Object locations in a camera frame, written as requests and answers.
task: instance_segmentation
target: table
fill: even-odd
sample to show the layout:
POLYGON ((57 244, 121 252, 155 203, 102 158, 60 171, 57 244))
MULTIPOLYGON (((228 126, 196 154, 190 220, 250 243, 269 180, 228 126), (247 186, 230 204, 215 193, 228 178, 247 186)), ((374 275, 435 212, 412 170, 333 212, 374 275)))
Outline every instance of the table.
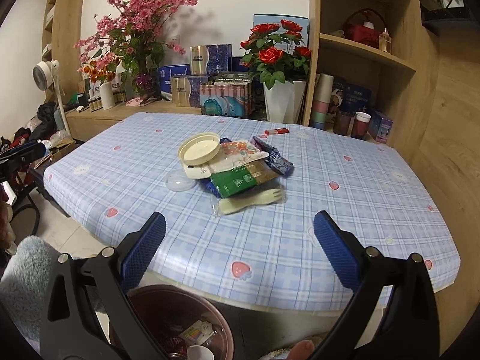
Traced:
MULTIPOLYGON (((327 210, 363 246, 428 260, 435 291, 452 284, 460 258, 443 218, 422 183, 386 145, 297 125, 227 117, 138 113, 50 166, 52 197, 104 243, 117 245, 161 212, 167 235, 150 269, 180 287, 256 310, 339 313, 351 297, 312 232, 327 210), (285 203, 215 217, 211 196, 197 185, 172 192, 164 177, 180 168, 181 142, 203 131, 265 138, 295 165, 282 178, 285 203)), ((387 302, 388 290, 380 299, 387 302)))

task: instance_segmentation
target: white flower pot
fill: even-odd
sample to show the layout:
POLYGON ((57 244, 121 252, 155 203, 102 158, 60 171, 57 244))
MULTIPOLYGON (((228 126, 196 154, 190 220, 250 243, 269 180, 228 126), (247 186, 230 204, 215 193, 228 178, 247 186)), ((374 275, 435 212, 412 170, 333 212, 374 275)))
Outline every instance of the white flower pot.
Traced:
POLYGON ((110 109, 115 106, 115 99, 113 97, 112 83, 107 81, 100 85, 100 97, 102 98, 103 109, 110 109))
MULTIPOLYGON (((450 0, 441 0, 442 5, 444 8, 447 8, 448 3, 450 0)), ((452 0, 452 3, 450 3, 449 8, 458 8, 458 7, 464 7, 465 5, 463 4, 463 0, 452 0)))
POLYGON ((285 81, 285 84, 276 81, 272 89, 267 89, 263 84, 268 121, 297 123, 306 85, 306 81, 293 81, 293 84, 288 81, 285 81))

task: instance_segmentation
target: electric fan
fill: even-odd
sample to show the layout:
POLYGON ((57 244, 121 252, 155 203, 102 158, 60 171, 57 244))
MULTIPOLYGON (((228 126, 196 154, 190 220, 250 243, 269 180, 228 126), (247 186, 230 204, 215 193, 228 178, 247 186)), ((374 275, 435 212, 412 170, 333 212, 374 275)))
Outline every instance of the electric fan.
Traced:
POLYGON ((39 62, 33 68, 33 79, 35 84, 41 91, 46 91, 51 85, 53 85, 55 94, 57 96, 57 105, 61 113, 63 125, 68 135, 71 136, 70 129, 68 127, 67 118, 65 117, 65 111, 63 109, 62 97, 60 96, 60 84, 59 84, 59 67, 60 63, 57 60, 39 62))

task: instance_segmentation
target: glass bottle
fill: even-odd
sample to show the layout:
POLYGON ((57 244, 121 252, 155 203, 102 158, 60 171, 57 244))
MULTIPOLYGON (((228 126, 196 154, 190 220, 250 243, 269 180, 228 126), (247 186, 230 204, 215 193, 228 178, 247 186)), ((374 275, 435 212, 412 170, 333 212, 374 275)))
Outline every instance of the glass bottle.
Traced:
POLYGON ((378 49, 385 51, 388 54, 392 54, 392 37, 388 34, 387 29, 380 34, 378 49))

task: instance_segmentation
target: purple snack wrapper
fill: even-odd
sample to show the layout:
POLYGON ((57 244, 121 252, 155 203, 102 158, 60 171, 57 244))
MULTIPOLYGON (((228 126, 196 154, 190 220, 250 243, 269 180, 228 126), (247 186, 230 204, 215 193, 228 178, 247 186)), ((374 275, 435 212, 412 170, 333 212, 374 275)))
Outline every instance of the purple snack wrapper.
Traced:
POLYGON ((264 159, 264 161, 273 171, 285 176, 293 169, 293 164, 283 158, 276 147, 270 146, 267 142, 264 142, 257 137, 252 137, 251 142, 257 147, 257 149, 270 154, 270 156, 264 159))

